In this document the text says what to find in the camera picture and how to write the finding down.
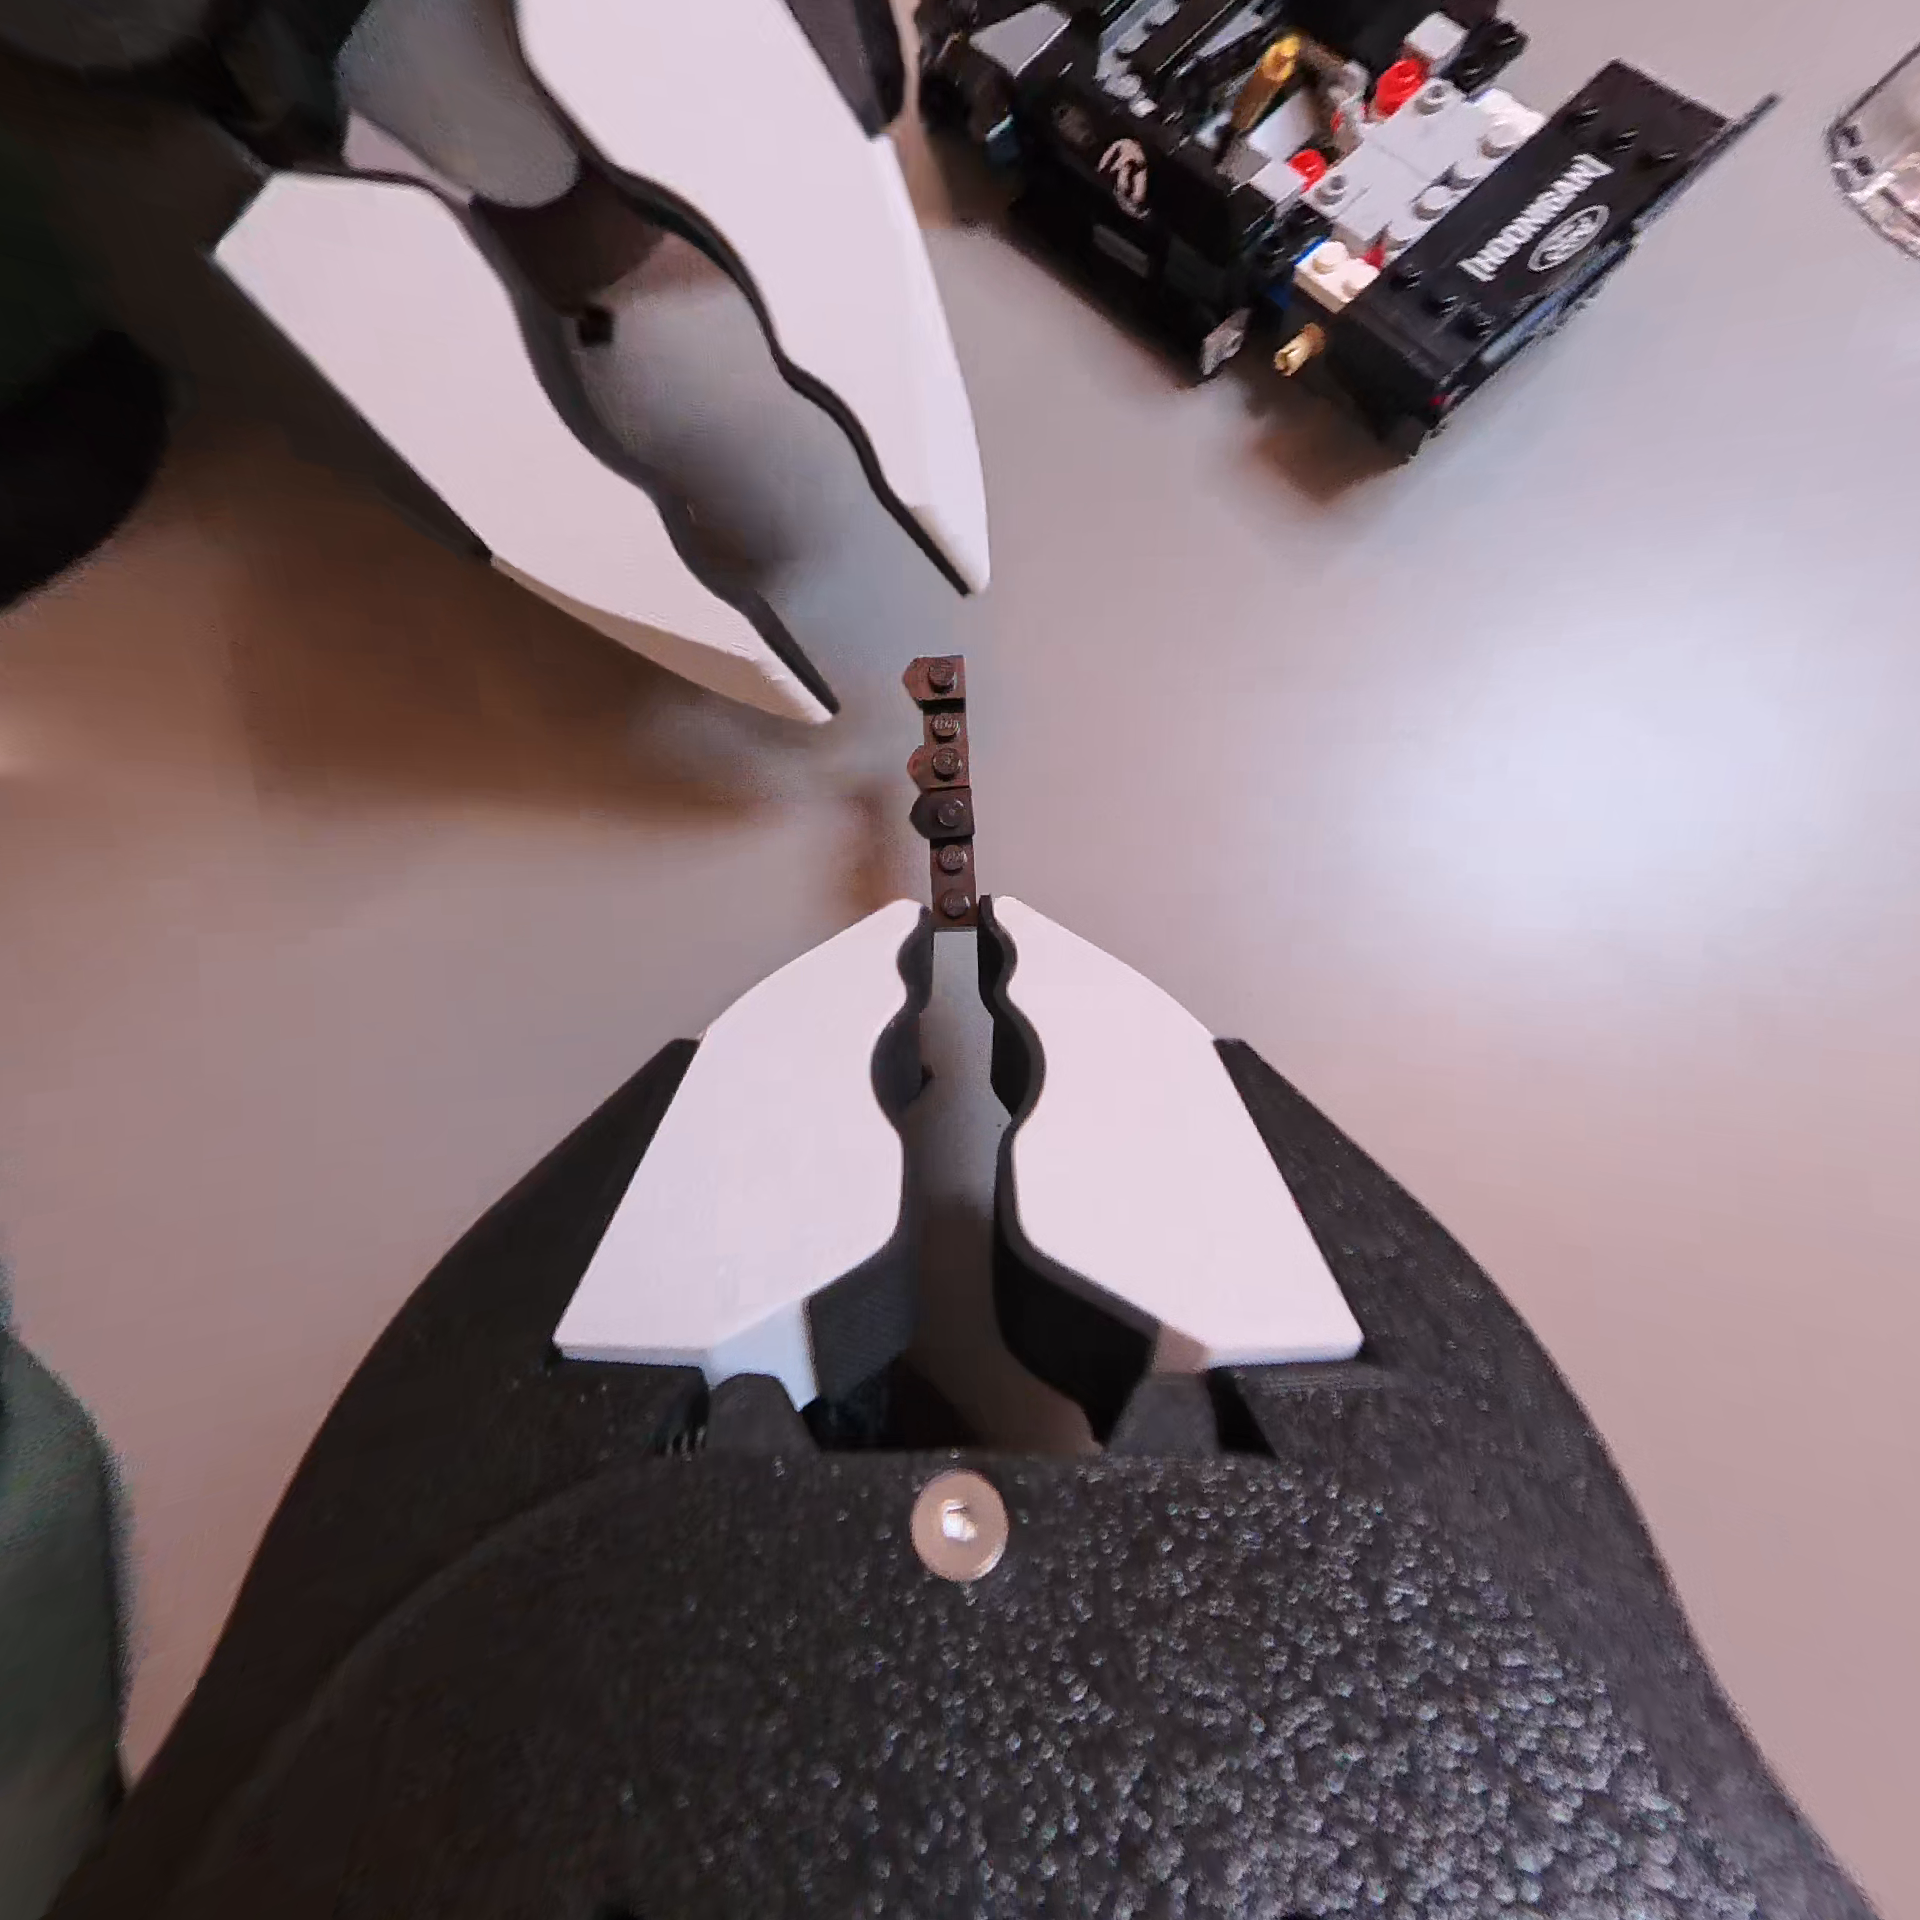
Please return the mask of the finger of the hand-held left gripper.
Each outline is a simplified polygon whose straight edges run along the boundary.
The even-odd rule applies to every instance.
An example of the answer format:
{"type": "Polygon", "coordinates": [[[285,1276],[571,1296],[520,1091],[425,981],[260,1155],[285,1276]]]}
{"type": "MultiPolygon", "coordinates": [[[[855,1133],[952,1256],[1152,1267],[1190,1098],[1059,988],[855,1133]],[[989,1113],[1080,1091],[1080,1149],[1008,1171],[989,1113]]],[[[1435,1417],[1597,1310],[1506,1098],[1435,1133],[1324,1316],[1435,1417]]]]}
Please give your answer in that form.
{"type": "Polygon", "coordinates": [[[855,123],[809,23],[765,0],[533,0],[514,39],[586,159],[732,275],[879,510],[986,591],[975,395],[896,145],[855,123]]]}
{"type": "Polygon", "coordinates": [[[839,714],[765,591],[595,418],[560,315],[459,194],[270,170],[213,262],[514,586],[727,703],[839,714]]]}

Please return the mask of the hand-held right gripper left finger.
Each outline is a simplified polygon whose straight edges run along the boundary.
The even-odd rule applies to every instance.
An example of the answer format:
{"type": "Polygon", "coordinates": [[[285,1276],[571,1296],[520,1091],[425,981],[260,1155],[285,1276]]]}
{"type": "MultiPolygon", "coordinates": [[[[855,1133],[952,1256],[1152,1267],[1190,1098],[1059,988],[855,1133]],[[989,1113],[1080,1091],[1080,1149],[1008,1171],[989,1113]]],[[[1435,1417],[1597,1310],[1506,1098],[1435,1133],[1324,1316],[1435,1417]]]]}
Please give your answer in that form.
{"type": "Polygon", "coordinates": [[[924,906],[895,899],[717,1013],[560,1319],[578,1366],[874,1383],[917,1319],[903,1106],[924,1092],[924,906]]]}

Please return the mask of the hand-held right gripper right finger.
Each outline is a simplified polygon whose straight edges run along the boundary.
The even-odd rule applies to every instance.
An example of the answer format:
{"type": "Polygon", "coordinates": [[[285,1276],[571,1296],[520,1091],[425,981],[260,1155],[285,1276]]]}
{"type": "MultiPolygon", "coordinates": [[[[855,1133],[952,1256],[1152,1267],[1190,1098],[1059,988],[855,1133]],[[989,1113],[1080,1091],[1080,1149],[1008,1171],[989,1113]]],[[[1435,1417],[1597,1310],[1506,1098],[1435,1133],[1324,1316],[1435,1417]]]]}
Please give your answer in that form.
{"type": "Polygon", "coordinates": [[[1366,1325],[1267,1149],[1222,1044],[1155,981],[986,899],[997,1225],[1054,1292],[1146,1333],[1163,1370],[1353,1366],[1366,1325]]]}

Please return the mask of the black long lego plate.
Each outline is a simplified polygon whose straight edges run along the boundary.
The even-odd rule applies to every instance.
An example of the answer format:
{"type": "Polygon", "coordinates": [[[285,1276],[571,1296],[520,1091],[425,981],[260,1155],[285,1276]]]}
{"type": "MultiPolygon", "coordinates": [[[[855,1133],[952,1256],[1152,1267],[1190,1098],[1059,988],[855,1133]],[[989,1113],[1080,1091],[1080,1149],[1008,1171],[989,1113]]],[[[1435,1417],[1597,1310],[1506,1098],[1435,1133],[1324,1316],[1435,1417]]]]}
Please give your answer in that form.
{"type": "Polygon", "coordinates": [[[978,931],[965,660],[909,660],[903,694],[924,721],[903,771],[917,784],[909,833],[927,841],[927,912],[937,931],[978,931]]]}

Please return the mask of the black lego car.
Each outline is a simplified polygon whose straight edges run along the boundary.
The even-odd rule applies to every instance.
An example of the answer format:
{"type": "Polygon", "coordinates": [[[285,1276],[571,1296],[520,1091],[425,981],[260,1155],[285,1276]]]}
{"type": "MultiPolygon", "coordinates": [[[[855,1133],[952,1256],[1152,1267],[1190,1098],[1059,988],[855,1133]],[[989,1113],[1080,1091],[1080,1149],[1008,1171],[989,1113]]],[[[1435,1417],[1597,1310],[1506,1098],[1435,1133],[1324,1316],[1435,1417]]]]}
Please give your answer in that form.
{"type": "Polygon", "coordinates": [[[1779,101],[1609,59],[1529,111],[1525,51],[1491,0],[937,0],[917,101],[1196,377],[1267,351],[1415,457],[1779,101]]]}

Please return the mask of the clear lego windshield piece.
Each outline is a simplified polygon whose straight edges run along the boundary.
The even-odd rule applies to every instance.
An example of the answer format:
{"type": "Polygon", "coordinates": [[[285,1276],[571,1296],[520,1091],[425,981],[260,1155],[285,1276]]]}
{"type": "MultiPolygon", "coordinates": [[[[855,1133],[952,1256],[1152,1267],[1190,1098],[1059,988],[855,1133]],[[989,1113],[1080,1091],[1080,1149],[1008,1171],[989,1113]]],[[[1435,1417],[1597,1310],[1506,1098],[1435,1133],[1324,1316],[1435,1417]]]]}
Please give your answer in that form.
{"type": "Polygon", "coordinates": [[[1920,51],[1826,123],[1826,170],[1876,241],[1920,254],[1920,51]]]}

